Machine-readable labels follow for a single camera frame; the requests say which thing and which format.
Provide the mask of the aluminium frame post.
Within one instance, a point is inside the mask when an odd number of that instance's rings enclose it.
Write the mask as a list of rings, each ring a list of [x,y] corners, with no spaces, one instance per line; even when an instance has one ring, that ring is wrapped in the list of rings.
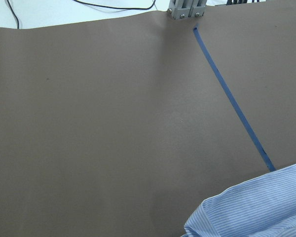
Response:
[[[167,12],[175,20],[198,18],[204,15],[206,3],[206,0],[171,0]]]

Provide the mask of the light blue striped shirt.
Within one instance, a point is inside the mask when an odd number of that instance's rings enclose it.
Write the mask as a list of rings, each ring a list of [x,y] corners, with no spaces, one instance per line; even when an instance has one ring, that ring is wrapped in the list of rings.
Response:
[[[184,229],[187,237],[296,237],[296,164],[203,200]]]

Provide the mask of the orange black usb hub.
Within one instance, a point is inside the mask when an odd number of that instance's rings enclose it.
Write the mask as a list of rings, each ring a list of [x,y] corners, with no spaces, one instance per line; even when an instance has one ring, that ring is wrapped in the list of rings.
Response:
[[[226,5],[234,5],[234,4],[247,4],[247,3],[255,3],[261,2],[262,0],[227,0]]]

